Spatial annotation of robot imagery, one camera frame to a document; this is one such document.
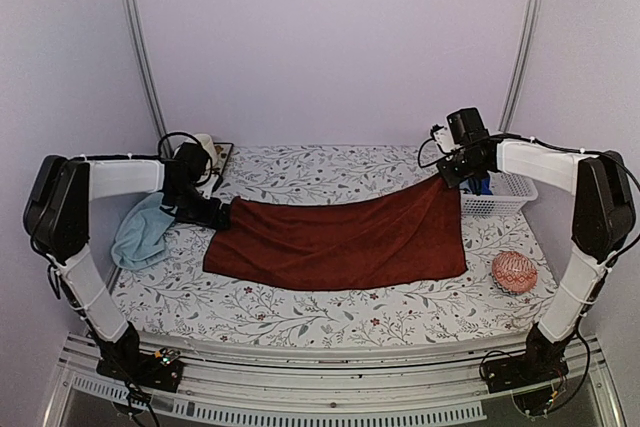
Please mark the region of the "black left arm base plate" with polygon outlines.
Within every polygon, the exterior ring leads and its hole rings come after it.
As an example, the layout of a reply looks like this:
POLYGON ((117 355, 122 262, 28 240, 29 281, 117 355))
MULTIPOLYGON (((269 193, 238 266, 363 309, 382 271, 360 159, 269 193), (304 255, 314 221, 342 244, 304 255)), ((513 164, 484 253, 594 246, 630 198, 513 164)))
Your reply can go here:
POLYGON ((162 348, 149 354, 103 353, 98 374, 139 387, 176 393, 182 379, 184 363, 177 349, 162 348))

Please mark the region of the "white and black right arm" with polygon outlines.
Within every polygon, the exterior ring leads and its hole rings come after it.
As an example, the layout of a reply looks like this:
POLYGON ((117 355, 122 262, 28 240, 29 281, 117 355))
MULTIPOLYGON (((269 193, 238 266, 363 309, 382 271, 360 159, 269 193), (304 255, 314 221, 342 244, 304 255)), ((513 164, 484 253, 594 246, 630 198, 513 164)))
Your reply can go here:
POLYGON ((450 187, 496 172, 528 177, 573 200, 571 250, 557 291, 529 331, 524 354, 507 363, 524 382, 537 383, 560 363, 608 273, 632 248, 627 238, 636 223, 632 192, 639 183, 615 151, 559 147, 513 134, 456 138, 445 127, 432 136, 442 152, 438 172, 450 187))

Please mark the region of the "dark red towel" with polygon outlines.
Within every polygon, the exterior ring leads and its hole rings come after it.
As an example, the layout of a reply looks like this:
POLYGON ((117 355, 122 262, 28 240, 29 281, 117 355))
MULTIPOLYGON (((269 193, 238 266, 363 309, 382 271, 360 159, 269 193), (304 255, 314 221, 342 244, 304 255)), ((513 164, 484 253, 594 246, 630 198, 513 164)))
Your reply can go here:
POLYGON ((463 275, 460 194, 433 176, 375 199, 276 205, 236 198, 203 270, 295 291, 368 290, 463 275))

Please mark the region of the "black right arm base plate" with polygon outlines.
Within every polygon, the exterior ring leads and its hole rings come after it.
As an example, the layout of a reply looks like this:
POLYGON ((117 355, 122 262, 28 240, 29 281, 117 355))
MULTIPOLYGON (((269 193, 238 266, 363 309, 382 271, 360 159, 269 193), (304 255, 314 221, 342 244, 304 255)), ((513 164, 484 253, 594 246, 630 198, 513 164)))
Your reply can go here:
POLYGON ((533 386, 562 379, 569 373, 564 358, 551 363, 530 363, 526 355, 489 351, 481 360, 479 375, 490 393, 533 386))

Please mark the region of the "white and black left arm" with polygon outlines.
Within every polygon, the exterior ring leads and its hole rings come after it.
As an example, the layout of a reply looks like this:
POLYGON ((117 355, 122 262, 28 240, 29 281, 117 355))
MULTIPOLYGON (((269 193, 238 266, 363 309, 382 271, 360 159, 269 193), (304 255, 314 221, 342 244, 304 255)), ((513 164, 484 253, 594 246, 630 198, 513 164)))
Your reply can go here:
POLYGON ((141 351, 138 332, 115 304, 94 261, 90 207, 99 199, 156 192, 162 207, 182 223, 214 230, 231 226, 230 205, 199 193, 186 162, 146 155, 49 155, 23 214, 32 250, 49 263, 52 289, 86 323, 103 367, 128 381, 168 370, 177 361, 141 351))

